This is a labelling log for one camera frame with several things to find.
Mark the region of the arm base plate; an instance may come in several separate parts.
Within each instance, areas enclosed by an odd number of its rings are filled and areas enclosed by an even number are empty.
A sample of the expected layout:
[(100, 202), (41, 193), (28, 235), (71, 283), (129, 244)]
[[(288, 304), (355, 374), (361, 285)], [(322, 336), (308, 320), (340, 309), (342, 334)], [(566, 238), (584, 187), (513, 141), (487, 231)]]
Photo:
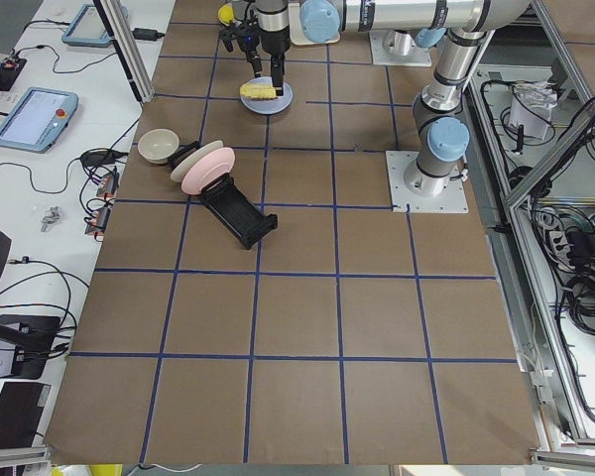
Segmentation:
[(461, 179), (454, 165), (444, 178), (431, 178), (417, 167), (416, 151), (387, 151), (392, 210), (400, 213), (465, 214), (469, 212)]
[(375, 65), (431, 66), (429, 49), (419, 47), (407, 32), (372, 31), (369, 39)]

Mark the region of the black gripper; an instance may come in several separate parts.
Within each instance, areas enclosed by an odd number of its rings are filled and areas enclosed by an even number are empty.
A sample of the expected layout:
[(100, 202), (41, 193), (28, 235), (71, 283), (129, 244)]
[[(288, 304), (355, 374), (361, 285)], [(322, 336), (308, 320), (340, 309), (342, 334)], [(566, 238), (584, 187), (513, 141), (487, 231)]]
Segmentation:
[(271, 58), (272, 85), (277, 92), (283, 92), (286, 52), (291, 47), (290, 30), (282, 29), (275, 32), (262, 30), (260, 37), (263, 50)]
[(237, 43), (240, 51), (245, 55), (247, 63), (252, 67), (255, 77), (262, 76), (262, 60), (258, 53), (260, 38), (257, 30), (247, 22), (222, 25), (219, 31), (219, 39), (228, 53), (234, 51), (234, 43)]

